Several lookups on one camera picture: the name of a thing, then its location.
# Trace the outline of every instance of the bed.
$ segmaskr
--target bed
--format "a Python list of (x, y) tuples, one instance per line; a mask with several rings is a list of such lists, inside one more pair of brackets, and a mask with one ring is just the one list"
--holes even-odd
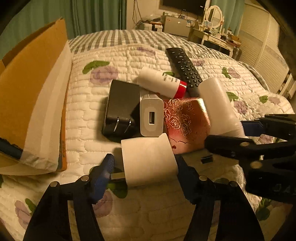
[[(218, 77), (231, 93), (233, 110), (240, 120), (252, 120), (266, 113), (294, 113), (282, 96), (269, 92), (262, 76), (251, 66), (218, 51), (166, 33), (142, 30), (108, 30), (69, 40), (73, 65), (67, 94), (66, 171), (39, 176), (0, 178), (0, 221), (16, 241), (22, 240), (38, 201), (50, 182), (74, 182), (100, 164), (106, 153), (115, 156), (116, 168), (123, 170), (119, 143), (102, 136), (108, 91), (112, 79), (135, 83), (142, 67), (176, 72), (165, 53), (169, 47), (182, 47), (198, 69), (202, 79)], [(84, 67), (99, 60), (99, 71), (84, 74)], [(272, 143), (274, 138), (253, 138), (256, 143)], [(202, 164), (206, 150), (184, 154), (185, 161), (200, 175), (213, 181), (238, 182), (244, 190), (245, 179), (234, 159), (214, 156)], [(291, 206), (246, 193), (256, 212), (266, 240), (283, 224)], [(164, 241), (183, 240), (194, 206), (184, 198), (177, 178), (151, 186), (132, 189), (108, 188), (94, 211), (105, 240)], [(215, 240), (219, 206), (215, 205), (209, 240)], [(73, 240), (79, 240), (73, 206), (69, 217)]]

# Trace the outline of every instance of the white wardrobe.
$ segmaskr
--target white wardrobe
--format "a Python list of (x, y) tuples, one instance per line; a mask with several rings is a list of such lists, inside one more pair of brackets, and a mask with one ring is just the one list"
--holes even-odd
[(253, 66), (263, 76), (271, 92), (280, 93), (289, 68), (277, 47), (279, 25), (253, 0), (246, 0), (244, 7), (239, 31), (242, 41), (240, 61)]

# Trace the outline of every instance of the television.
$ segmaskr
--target television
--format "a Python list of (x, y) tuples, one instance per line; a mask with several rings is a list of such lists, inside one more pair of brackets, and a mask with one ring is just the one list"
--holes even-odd
[(206, 0), (163, 0), (163, 5), (203, 16)]

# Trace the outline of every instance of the tv remote control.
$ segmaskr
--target tv remote control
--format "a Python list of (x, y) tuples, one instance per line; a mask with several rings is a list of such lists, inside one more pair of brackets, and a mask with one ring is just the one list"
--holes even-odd
[(187, 90), (190, 97), (199, 97), (197, 87), (202, 82), (202, 79), (186, 55), (185, 50), (182, 48), (168, 48), (166, 50), (168, 57), (172, 60), (180, 75), (180, 80), (187, 83)]

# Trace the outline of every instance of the white usb charger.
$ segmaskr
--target white usb charger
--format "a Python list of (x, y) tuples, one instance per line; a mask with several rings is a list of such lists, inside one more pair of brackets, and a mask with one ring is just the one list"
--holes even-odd
[(155, 94), (146, 94), (140, 102), (140, 131), (145, 137), (159, 137), (163, 133), (164, 103)]

